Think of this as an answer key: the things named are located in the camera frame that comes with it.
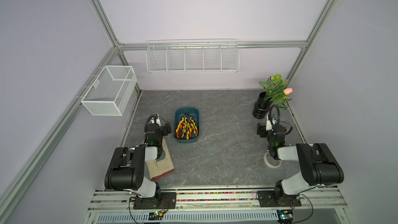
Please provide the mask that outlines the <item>teal plastic storage box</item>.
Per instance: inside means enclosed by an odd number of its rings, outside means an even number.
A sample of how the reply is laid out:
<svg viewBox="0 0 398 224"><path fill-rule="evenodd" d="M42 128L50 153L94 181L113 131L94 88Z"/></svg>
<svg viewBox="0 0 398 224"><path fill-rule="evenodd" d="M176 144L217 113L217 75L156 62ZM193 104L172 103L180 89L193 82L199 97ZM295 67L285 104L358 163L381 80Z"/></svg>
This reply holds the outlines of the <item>teal plastic storage box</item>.
<svg viewBox="0 0 398 224"><path fill-rule="evenodd" d="M199 110L180 108L175 113L173 136L178 143L188 144L198 140L200 134Z"/></svg>

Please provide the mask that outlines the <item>large yellow combination pliers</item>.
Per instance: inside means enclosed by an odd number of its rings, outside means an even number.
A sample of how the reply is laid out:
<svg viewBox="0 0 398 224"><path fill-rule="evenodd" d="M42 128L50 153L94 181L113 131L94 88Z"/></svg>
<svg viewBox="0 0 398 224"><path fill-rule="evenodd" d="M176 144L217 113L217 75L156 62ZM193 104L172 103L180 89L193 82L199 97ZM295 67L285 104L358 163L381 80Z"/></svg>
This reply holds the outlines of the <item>large yellow combination pliers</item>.
<svg viewBox="0 0 398 224"><path fill-rule="evenodd" d="M199 135L199 128L195 120L188 114L185 114L186 123L185 123L185 139L194 139Z"/></svg>

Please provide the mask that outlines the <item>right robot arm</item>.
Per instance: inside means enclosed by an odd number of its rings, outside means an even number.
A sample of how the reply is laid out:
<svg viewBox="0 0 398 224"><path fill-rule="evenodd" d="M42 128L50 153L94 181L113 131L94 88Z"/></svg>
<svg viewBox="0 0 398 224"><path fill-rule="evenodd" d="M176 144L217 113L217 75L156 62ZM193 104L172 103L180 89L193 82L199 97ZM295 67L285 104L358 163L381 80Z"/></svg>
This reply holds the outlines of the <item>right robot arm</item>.
<svg viewBox="0 0 398 224"><path fill-rule="evenodd" d="M296 161L300 171L279 180L272 191L259 191L257 198L265 206L293 205L301 193L317 187L334 186L344 181L344 172L325 143L285 145L285 137L292 129L279 124L269 114L266 124L258 124L257 135L268 141L264 162L271 169L283 161Z"/></svg>

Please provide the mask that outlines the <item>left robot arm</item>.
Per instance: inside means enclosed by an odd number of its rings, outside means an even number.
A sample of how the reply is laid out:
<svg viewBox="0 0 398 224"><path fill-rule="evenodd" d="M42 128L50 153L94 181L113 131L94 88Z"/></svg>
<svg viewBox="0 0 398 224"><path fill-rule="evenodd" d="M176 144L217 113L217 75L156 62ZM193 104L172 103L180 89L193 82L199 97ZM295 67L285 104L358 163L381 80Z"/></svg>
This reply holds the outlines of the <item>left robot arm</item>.
<svg viewBox="0 0 398 224"><path fill-rule="evenodd" d="M161 203L161 189L156 179L175 170L165 141L172 128L157 113L144 125L144 141L134 147L115 149L107 169L104 186L107 190L128 191L145 202Z"/></svg>

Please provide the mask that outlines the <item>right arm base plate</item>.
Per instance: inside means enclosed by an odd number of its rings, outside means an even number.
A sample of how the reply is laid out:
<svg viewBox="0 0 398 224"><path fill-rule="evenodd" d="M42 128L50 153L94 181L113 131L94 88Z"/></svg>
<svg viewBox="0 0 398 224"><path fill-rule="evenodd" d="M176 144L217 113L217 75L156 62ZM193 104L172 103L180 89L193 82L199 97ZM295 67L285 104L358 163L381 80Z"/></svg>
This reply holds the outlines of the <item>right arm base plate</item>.
<svg viewBox="0 0 398 224"><path fill-rule="evenodd" d="M298 196L277 195L273 191L258 191L256 198L259 201L260 207L300 207L301 200Z"/></svg>

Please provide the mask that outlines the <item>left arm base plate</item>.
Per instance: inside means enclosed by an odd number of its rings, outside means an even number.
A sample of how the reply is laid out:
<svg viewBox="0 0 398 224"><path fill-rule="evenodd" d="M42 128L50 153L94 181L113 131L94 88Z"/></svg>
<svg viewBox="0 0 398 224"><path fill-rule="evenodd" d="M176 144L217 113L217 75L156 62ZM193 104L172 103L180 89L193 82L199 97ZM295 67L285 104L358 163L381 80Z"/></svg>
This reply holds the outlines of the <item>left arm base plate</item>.
<svg viewBox="0 0 398 224"><path fill-rule="evenodd" d="M161 192L153 198L134 200L133 209L175 209L177 203L175 192Z"/></svg>

